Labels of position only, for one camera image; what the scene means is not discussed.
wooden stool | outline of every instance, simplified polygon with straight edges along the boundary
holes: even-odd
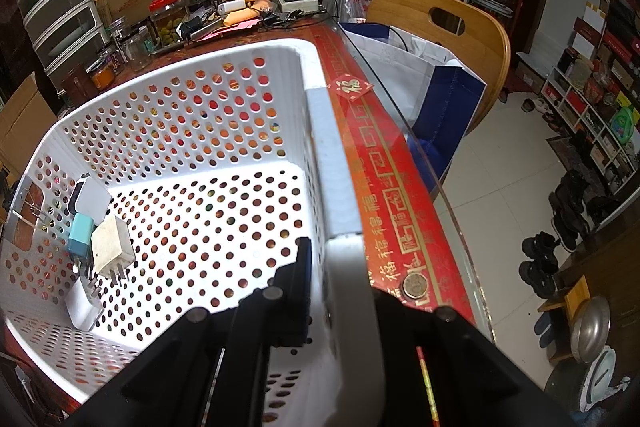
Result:
[[[538,308],[539,312],[548,312],[551,310],[564,309],[564,313],[566,314],[566,320],[569,324],[569,331],[571,332],[571,327],[574,323],[574,317],[580,305],[591,299],[591,294],[589,293],[589,287],[587,286],[587,279],[585,276],[580,277],[575,286],[570,290],[566,291],[564,295],[558,295],[547,299],[544,303],[540,305]],[[573,355],[571,354],[571,347],[566,343],[566,346],[561,346],[564,344],[563,342],[558,342],[556,339],[556,346],[558,346],[558,350],[556,353],[549,358],[550,362],[557,362],[558,360],[570,359]]]

blue shopping bag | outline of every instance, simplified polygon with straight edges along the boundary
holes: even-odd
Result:
[[[369,78],[366,72],[382,105],[404,128],[380,82],[417,137],[418,143],[408,140],[409,150],[431,190],[433,175],[420,150],[441,178],[465,136],[486,84],[448,49],[399,28],[377,23],[343,23],[342,28],[380,79]]]

coin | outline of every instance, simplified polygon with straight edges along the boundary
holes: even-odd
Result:
[[[402,289],[407,297],[419,299],[424,297],[429,289],[427,277],[420,272],[413,272],[407,275],[402,281]]]

chair backrest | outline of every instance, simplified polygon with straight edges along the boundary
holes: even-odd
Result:
[[[440,8],[464,21],[456,35],[432,19]],[[367,22],[395,26],[448,48],[486,83],[478,111],[469,126],[472,131],[493,107],[507,76],[511,60],[509,38],[502,25],[487,13],[459,0],[372,0]]]

tiled floor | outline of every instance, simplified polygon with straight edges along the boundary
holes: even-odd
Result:
[[[524,113],[530,96],[511,93],[497,102],[454,156],[444,184],[465,237],[492,316],[498,347],[540,387],[551,373],[533,325],[542,299],[518,275],[521,243],[540,230],[554,233],[547,196],[564,168],[546,142],[557,136],[537,111]],[[436,200],[436,210],[445,210]],[[556,248],[562,264],[568,256]]]

